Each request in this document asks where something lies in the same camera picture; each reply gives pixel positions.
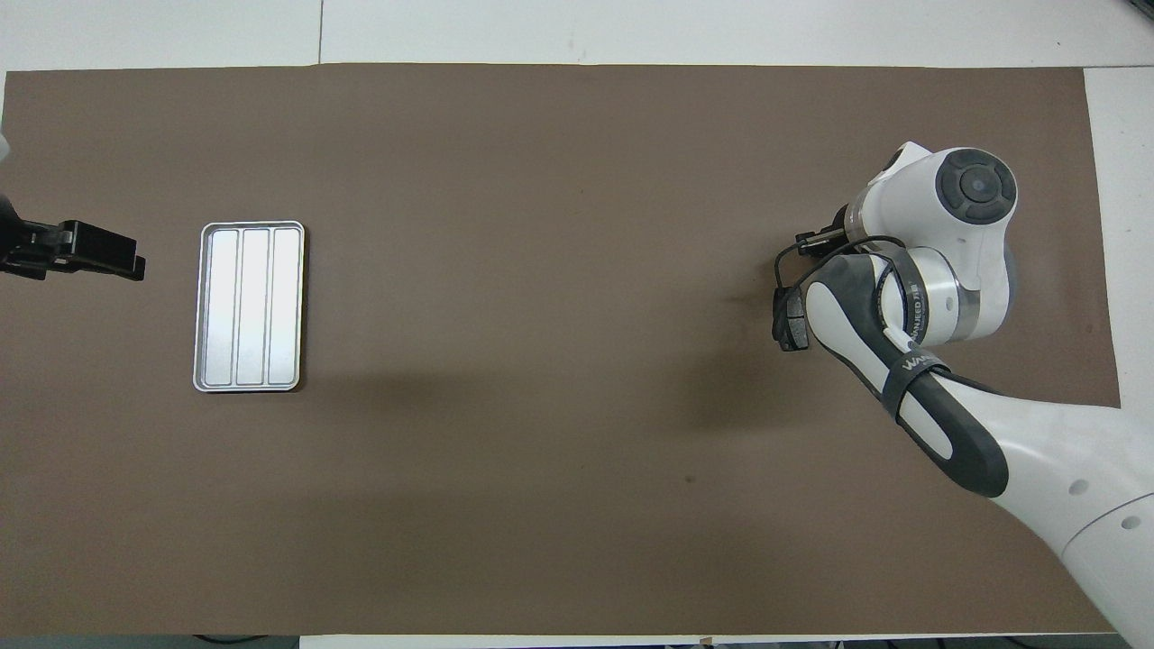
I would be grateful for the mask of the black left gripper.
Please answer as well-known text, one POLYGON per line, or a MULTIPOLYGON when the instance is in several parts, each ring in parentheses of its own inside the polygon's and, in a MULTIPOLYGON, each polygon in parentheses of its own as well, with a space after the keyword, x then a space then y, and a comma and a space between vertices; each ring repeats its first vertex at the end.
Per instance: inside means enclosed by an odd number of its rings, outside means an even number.
POLYGON ((50 271, 106 274, 142 282, 147 260, 138 254, 135 239, 87 222, 69 219, 53 226, 0 221, 0 274, 46 279, 50 271))

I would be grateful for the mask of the silver metal tray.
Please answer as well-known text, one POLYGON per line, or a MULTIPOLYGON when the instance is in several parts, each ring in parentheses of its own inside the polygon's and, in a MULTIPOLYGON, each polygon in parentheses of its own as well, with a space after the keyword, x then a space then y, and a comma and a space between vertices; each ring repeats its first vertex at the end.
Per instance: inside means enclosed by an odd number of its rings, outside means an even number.
POLYGON ((198 234, 192 385, 288 393, 302 378, 307 230, 298 221, 215 222, 198 234))

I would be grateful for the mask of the short grey brake pad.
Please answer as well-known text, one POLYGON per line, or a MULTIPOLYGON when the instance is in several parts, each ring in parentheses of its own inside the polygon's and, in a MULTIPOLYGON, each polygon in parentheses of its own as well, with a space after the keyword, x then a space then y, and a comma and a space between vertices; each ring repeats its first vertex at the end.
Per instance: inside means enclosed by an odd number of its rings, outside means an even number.
POLYGON ((811 346, 799 288, 775 288, 772 336, 780 350, 786 352, 805 351, 811 346))

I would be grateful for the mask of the brown table mat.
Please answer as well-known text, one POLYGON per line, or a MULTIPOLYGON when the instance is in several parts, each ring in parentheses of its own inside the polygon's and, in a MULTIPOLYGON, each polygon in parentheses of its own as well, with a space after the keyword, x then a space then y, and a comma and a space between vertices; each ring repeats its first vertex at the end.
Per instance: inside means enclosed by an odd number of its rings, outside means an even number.
POLYGON ((0 276, 0 644, 1103 632, 772 261, 912 141, 991 151, 1014 308, 941 349, 1118 404, 1079 69, 324 65, 5 79, 0 193, 147 277, 0 276), (192 385, 198 234, 307 230, 302 378, 192 385))

